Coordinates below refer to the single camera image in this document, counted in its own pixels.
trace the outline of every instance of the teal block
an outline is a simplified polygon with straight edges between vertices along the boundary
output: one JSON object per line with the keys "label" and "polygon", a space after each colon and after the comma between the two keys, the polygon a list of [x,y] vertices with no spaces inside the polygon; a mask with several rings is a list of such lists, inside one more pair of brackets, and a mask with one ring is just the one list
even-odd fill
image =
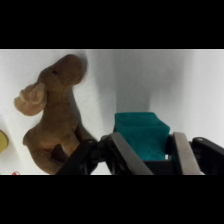
{"label": "teal block", "polygon": [[159,120],[155,113],[117,113],[115,130],[142,160],[165,160],[170,127]]}

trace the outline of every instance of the brown plush toy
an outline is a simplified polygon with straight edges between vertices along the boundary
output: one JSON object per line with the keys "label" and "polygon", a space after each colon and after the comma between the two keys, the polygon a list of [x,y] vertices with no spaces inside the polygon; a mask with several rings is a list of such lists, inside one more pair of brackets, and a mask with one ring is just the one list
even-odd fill
{"label": "brown plush toy", "polygon": [[80,141],[89,139],[79,128],[68,98],[70,88],[81,82],[83,74],[80,59],[67,55],[43,70],[37,83],[15,99],[16,108],[25,115],[33,116],[44,109],[40,123],[27,132],[23,144],[37,166],[48,174],[56,174],[63,165],[52,158],[58,145],[70,156]]}

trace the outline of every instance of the white wall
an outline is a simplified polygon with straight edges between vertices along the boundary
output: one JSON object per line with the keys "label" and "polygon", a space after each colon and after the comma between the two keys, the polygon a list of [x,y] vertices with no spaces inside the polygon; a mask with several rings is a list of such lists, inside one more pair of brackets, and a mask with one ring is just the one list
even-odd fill
{"label": "white wall", "polygon": [[172,132],[224,147],[224,50],[0,50],[0,129],[12,147],[0,155],[1,174],[43,174],[22,145],[41,114],[25,117],[13,100],[68,53],[87,66],[73,92],[83,125],[97,139],[112,131],[114,113],[153,111]]}

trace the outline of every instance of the yellow object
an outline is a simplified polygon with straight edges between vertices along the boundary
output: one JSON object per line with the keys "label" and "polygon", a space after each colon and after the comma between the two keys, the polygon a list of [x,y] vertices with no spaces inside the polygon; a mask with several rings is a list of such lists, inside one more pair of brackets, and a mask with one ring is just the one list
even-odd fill
{"label": "yellow object", "polygon": [[8,139],[6,135],[0,131],[0,153],[2,153],[8,146]]}

